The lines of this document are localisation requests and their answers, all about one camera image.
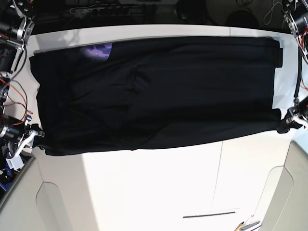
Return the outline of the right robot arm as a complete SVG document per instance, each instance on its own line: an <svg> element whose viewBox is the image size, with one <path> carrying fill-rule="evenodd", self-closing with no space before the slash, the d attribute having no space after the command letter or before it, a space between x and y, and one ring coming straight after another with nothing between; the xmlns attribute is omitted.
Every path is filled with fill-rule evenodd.
<svg viewBox="0 0 308 231"><path fill-rule="evenodd" d="M5 114L6 100L16 77L26 64L27 41L34 28L31 0L2 0L0 2L0 140L6 146L8 160L19 157L24 148L32 148L44 132L37 124L30 126L31 112L25 90L18 92L25 112L17 119Z"/></svg>

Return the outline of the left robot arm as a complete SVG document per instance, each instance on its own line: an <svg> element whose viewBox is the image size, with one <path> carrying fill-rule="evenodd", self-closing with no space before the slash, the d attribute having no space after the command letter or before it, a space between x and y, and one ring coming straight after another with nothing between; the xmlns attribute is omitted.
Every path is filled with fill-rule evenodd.
<svg viewBox="0 0 308 231"><path fill-rule="evenodd" d="M287 110L279 122L277 132L287 133L290 129L308 128L308 99L299 100L300 87L307 89L302 77L303 63L308 62L308 2L306 0L284 0L283 17L298 46L298 70L294 92L294 106Z"/></svg>

